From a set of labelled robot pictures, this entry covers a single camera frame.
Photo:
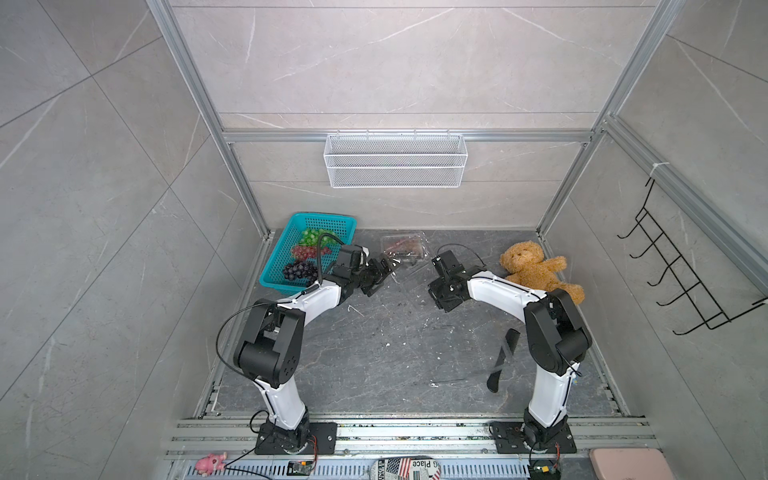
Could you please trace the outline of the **teal plastic basket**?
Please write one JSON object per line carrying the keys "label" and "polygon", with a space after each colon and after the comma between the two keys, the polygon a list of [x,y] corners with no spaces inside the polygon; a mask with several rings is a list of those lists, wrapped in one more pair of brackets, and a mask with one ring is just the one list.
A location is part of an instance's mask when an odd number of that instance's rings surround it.
{"label": "teal plastic basket", "polygon": [[317,255],[326,271],[342,244],[353,240],[353,217],[323,213],[294,214],[283,230],[260,276],[263,287],[290,296],[317,279]]}

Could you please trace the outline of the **clear plastic clamshell container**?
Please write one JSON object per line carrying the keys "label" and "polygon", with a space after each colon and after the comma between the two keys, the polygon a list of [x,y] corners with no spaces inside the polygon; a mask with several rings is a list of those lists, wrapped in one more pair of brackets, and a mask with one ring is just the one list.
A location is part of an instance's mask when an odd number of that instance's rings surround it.
{"label": "clear plastic clamshell container", "polygon": [[399,266],[416,267],[430,256],[429,243],[423,232],[384,235],[380,247],[382,253]]}

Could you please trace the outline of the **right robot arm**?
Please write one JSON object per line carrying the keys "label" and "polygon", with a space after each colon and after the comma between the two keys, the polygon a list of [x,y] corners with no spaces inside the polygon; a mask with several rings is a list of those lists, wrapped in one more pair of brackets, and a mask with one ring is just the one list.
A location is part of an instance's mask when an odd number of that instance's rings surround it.
{"label": "right robot arm", "polygon": [[522,321],[536,363],[534,391],[521,433],[527,448],[544,452],[567,426],[567,403],[592,337],[569,293],[531,289],[480,267],[465,267],[447,250],[432,259],[438,278],[429,284],[436,306],[450,312],[475,300]]}

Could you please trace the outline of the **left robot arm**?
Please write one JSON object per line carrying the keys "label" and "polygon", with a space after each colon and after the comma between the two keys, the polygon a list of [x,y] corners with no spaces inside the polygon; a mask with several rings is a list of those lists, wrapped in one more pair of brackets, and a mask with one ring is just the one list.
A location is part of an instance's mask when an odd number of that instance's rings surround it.
{"label": "left robot arm", "polygon": [[287,298],[260,299],[243,308],[249,316],[227,364],[255,385],[264,402],[266,420],[257,431],[257,445],[272,441],[289,454],[317,443],[294,379],[306,325],[357,291],[372,296],[399,267],[387,254],[372,255],[366,247],[342,243],[334,234],[324,233],[320,238],[340,244],[337,259],[325,269],[322,255],[317,254],[317,277],[307,288]]}

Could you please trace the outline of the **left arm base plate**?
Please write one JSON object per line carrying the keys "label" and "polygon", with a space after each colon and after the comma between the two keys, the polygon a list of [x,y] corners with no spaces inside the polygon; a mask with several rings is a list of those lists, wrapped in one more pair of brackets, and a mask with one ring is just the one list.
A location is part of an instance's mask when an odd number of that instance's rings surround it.
{"label": "left arm base plate", "polygon": [[333,422],[302,423],[295,430],[265,422],[259,428],[255,454],[331,455],[335,452],[337,431],[338,424]]}

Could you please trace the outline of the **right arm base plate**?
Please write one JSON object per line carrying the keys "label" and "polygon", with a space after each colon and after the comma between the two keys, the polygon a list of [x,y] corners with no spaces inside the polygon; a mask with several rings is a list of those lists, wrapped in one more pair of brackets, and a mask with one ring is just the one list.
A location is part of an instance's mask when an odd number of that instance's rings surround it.
{"label": "right arm base plate", "polygon": [[543,427],[535,421],[493,421],[488,430],[499,454],[577,452],[567,419],[552,427]]}

